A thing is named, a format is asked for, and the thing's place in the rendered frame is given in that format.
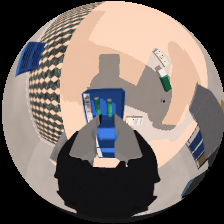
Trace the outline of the white domino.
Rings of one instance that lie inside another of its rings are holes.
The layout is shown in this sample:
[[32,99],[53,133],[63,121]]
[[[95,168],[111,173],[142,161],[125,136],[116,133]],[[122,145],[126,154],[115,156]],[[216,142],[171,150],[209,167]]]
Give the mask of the white domino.
[[126,123],[128,125],[142,125],[143,117],[128,117],[126,116]]

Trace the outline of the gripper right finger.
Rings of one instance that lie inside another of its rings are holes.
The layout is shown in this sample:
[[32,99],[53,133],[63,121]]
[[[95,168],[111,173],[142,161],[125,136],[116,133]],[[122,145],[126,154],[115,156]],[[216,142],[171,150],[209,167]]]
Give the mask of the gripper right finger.
[[146,171],[153,178],[154,184],[160,182],[157,158],[152,147],[116,113],[113,114],[113,123],[118,137],[115,141],[115,158],[126,161],[129,167]]

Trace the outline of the grey domino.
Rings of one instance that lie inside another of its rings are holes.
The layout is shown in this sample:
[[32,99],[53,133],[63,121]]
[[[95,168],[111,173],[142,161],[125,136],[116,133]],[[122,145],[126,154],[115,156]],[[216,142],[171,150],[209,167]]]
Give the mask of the grey domino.
[[166,67],[169,62],[167,61],[167,59],[165,58],[165,56],[162,54],[162,52],[158,49],[154,52],[155,56],[159,59],[159,61],[161,62],[161,64]]

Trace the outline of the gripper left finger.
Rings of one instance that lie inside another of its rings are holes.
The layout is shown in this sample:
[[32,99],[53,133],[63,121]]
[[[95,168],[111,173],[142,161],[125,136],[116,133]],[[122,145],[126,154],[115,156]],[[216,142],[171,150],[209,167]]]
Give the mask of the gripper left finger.
[[88,160],[94,165],[97,157],[98,126],[101,124],[102,114],[98,114],[80,130],[76,131],[62,146],[56,162],[54,177],[58,179],[60,172],[71,165],[82,165],[83,160]]

